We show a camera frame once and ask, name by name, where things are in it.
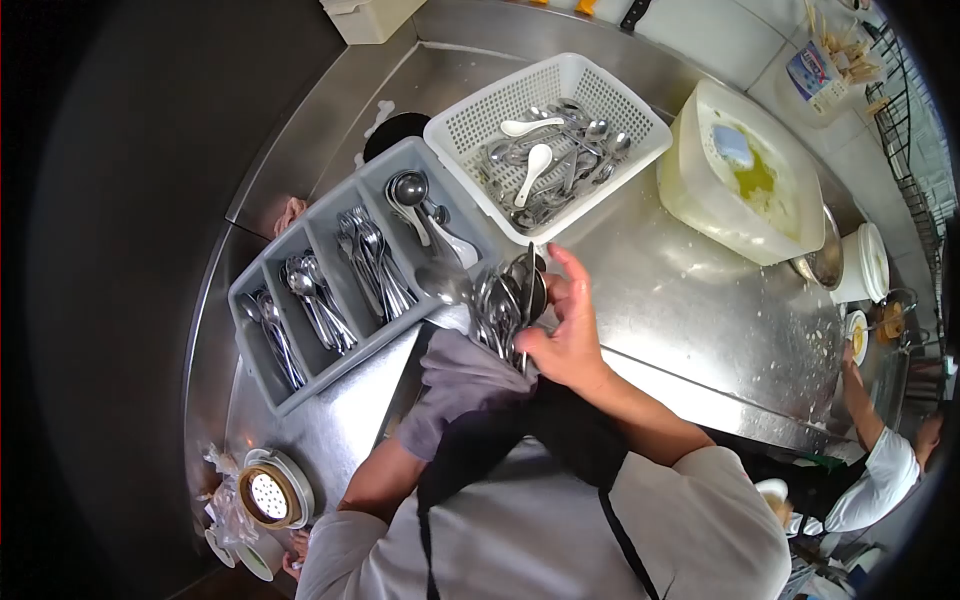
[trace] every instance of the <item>metal bowl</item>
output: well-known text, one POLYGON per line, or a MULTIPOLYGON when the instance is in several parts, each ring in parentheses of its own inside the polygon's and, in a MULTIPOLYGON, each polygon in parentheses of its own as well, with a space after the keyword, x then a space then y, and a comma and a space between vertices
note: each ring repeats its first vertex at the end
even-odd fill
POLYGON ((815 252, 790 259, 790 264, 804 279, 832 292, 843 278, 843 243, 840 231, 829 208, 824 205, 824 246, 815 252))

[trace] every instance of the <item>black apron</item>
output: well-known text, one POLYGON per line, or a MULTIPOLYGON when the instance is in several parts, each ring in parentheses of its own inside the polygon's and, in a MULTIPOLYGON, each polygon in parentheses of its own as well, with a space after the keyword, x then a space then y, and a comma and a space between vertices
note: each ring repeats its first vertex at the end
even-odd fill
POLYGON ((597 489, 604 516, 627 564, 649 597, 660 600, 610 503, 610 490, 628 451, 623 433, 610 417, 569 388, 543 377, 528 402, 502 410, 471 411, 452 422, 433 462, 420 475, 417 516, 427 563, 427 599, 440 599, 433 576, 430 508, 486 478, 526 435, 537 438, 566 470, 597 489))
POLYGON ((788 465, 766 455, 741 454, 740 460, 754 482, 764 479, 782 479, 786 482, 789 490, 787 500, 793 504, 793 512, 804 516, 798 535, 805 535, 806 522, 812 516, 823 523, 824 532, 827 532, 827 515, 840 496, 863 476, 869 457, 868 452, 852 465, 840 465, 833 469, 821 465, 788 465))

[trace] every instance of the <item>gray cutlery tray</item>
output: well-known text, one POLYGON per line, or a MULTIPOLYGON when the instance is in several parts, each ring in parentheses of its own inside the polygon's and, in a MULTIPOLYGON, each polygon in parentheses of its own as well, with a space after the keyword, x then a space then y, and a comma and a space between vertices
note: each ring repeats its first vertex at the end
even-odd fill
POLYGON ((433 151, 419 137, 408 137, 395 144, 314 202, 230 285, 228 301, 236 324, 237 346, 245 367, 251 371, 274 414, 288 415, 440 306, 440 301, 428 298, 414 280, 414 271, 433 257, 432 249, 420 245, 416 232, 400 221, 384 196, 387 180, 406 169, 426 173, 430 182, 430 199, 450 211, 447 230, 477 248, 480 261, 468 270, 471 276, 477 277, 485 266, 495 266, 501 261, 500 252, 491 242, 486 216, 437 160, 433 151), (394 261, 417 299, 411 310, 385 325, 371 314, 334 238, 338 227, 337 213, 358 204, 366 207, 383 231, 394 261), (300 298, 280 283, 279 267, 283 261, 308 248, 317 255, 334 299, 359 340, 346 356, 324 349, 300 298), (291 350, 306 371, 307 383, 296 392, 287 383, 260 324, 254 323, 237 306, 238 295, 263 288, 273 296, 280 321, 290 338, 291 350))

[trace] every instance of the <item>gray towel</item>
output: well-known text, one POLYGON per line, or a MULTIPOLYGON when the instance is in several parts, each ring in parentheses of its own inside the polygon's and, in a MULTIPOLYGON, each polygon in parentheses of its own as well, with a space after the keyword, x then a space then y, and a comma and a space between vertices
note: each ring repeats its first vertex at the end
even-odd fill
POLYGON ((469 411, 529 398, 539 374, 530 361, 524 378, 491 349, 452 329, 433 334, 420 364, 423 385, 430 390, 397 427, 395 437, 424 461, 433 460, 448 424, 469 411))

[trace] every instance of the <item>plastic bag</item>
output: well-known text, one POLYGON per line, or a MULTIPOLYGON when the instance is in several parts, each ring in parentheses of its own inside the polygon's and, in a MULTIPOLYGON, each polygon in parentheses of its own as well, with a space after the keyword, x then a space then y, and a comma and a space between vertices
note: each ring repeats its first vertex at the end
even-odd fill
POLYGON ((218 473, 223 473, 224 475, 230 477, 240 476, 240 467, 237 466, 237 462, 233 460, 233 457, 229 454, 222 454, 213 442, 206 447, 206 450, 204 451, 204 460, 208 463, 213 463, 213 466, 216 467, 218 473))
POLYGON ((210 499, 215 522, 220 528, 220 543, 224 546, 237 542, 253 544, 260 537, 253 527, 253 520, 240 505, 236 486, 236 477, 226 477, 210 499))
POLYGON ((219 542, 223 546, 238 542, 245 544, 256 542, 259 535, 253 526, 253 519, 244 510, 240 494, 237 492, 240 467, 232 456, 221 453, 213 443, 204 451, 204 460, 212 463, 217 472, 224 475, 224 481, 210 497, 213 521, 219 528, 219 542))

